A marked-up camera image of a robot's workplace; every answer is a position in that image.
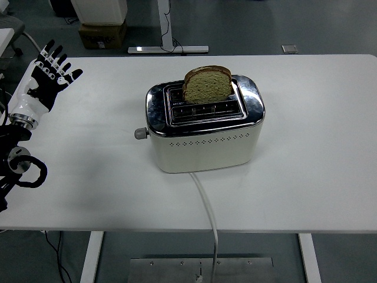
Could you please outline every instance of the desk leg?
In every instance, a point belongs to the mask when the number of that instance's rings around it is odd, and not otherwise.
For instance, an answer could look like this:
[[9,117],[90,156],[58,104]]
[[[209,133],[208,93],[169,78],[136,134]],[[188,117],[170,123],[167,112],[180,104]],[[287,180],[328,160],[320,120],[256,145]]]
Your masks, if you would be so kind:
[[208,46],[177,46],[173,47],[171,36],[171,21],[169,12],[169,0],[158,0],[158,14],[160,15],[162,47],[130,47],[130,54],[161,54],[161,53],[208,53]]
[[92,231],[90,233],[87,255],[85,256],[80,283],[94,283],[95,281],[103,236],[103,231]]
[[312,234],[299,234],[299,240],[302,260],[304,262],[306,282],[321,283]]

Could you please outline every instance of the white toaster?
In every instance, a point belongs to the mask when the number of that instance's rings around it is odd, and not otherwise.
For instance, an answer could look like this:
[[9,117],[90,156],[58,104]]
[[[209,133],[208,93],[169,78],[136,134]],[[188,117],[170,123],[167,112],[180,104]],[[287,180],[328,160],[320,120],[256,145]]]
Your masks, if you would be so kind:
[[168,173],[195,172],[248,162],[262,128],[265,109],[255,83],[232,76],[232,94],[225,101],[186,103],[184,81],[152,87],[146,96],[147,128],[160,169]]

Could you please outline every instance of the robot finger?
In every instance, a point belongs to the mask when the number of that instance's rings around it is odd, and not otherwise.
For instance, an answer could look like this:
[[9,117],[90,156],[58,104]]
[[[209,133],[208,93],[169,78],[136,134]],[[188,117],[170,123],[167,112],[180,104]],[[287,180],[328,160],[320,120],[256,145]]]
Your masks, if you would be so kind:
[[54,44],[55,44],[55,41],[54,40],[50,40],[49,43],[46,44],[46,46],[43,48],[43,50],[41,51],[41,55],[44,58],[47,58],[48,52],[50,51],[51,47],[54,46]]
[[66,84],[67,86],[73,83],[81,74],[83,73],[82,69],[77,69],[74,70],[73,72],[66,74],[63,77],[60,77],[58,79],[58,84],[59,85],[64,85]]
[[69,68],[71,68],[71,63],[66,63],[60,70],[59,70],[59,74],[61,74],[61,75],[64,75],[65,74],[65,72],[69,69]]
[[62,56],[60,56],[60,58],[58,59],[58,61],[56,61],[52,65],[55,68],[55,70],[58,71],[58,69],[60,68],[60,65],[65,61],[65,59],[67,59],[67,55],[66,54],[63,54]]
[[49,61],[51,64],[54,62],[58,54],[63,50],[63,46],[59,45],[57,49],[47,58],[47,61]]

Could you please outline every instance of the white table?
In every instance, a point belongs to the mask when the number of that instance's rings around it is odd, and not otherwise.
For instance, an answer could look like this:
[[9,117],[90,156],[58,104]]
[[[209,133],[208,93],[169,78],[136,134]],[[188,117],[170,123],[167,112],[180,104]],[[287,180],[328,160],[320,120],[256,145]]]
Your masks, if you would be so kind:
[[[3,229],[209,230],[190,176],[163,173],[150,141],[136,140],[134,130],[145,126],[150,87],[217,64],[253,79],[266,106],[251,162],[197,174],[218,230],[377,232],[375,57],[70,61],[84,70],[82,77],[21,144],[47,164],[47,180],[37,189],[13,188],[0,216]],[[36,172],[27,174],[36,178]]]

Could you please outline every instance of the chair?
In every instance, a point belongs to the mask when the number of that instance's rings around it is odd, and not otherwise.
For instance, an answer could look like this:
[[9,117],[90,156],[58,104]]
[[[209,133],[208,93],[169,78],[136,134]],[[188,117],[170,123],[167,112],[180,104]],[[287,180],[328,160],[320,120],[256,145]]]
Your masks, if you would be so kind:
[[20,48],[17,48],[16,46],[14,46],[14,42],[21,35],[25,36],[28,40],[31,41],[35,49],[38,51],[38,53],[41,52],[41,49],[38,46],[38,44],[33,40],[33,38],[30,35],[28,35],[25,32],[25,24],[20,19],[15,18],[10,15],[5,15],[3,13],[0,13],[0,28],[12,28],[14,30],[14,35],[11,41],[9,42],[8,46],[10,45],[12,47],[12,49],[14,50],[17,56],[21,56],[23,53]]

